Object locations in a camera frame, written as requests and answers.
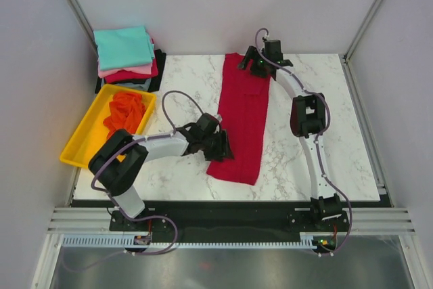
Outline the crimson red t-shirt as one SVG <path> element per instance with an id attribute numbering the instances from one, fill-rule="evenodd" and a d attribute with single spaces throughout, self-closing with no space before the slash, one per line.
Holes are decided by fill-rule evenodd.
<path id="1" fill-rule="evenodd" d="M 255 185 L 263 154 L 270 78 L 239 69 L 243 58 L 238 53 L 225 55 L 218 109 L 234 158 L 211 162 L 206 174 L 223 181 Z"/>

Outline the yellow plastic tray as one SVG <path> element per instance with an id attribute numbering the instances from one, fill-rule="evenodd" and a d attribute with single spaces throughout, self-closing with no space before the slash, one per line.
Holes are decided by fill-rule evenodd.
<path id="1" fill-rule="evenodd" d="M 156 95 L 118 85 L 104 85 L 60 154 L 62 162 L 83 169 L 88 167 L 90 159 L 113 134 L 105 120 L 112 116 L 111 103 L 119 93 L 134 93 L 141 96 L 144 111 L 136 123 L 135 130 L 130 132 L 140 134 L 144 131 L 155 109 Z"/>

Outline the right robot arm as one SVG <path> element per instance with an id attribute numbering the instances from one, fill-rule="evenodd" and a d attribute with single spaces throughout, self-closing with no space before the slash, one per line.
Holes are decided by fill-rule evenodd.
<path id="1" fill-rule="evenodd" d="M 271 77 L 290 96 L 290 129 L 302 145 L 311 180 L 309 223 L 319 229 L 342 216 L 342 203 L 329 179 L 324 152 L 323 134 L 329 129 L 329 106 L 322 93 L 308 90 L 289 70 L 293 63 L 283 58 L 279 40 L 264 39 L 263 43 L 262 48 L 249 46 L 238 68 L 250 69 L 252 75 L 261 78 Z"/>

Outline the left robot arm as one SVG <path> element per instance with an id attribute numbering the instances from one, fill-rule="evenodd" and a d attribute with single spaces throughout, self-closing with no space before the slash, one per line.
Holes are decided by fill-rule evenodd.
<path id="1" fill-rule="evenodd" d="M 153 160 L 198 152 L 202 152 L 208 162 L 234 158 L 226 130 L 222 129 L 217 117 L 208 113 L 170 133 L 133 135 L 120 129 L 88 164 L 93 174 L 91 188 L 107 195 L 125 219 L 147 221 L 149 217 L 140 217 L 145 203 L 134 187 L 142 166 Z"/>

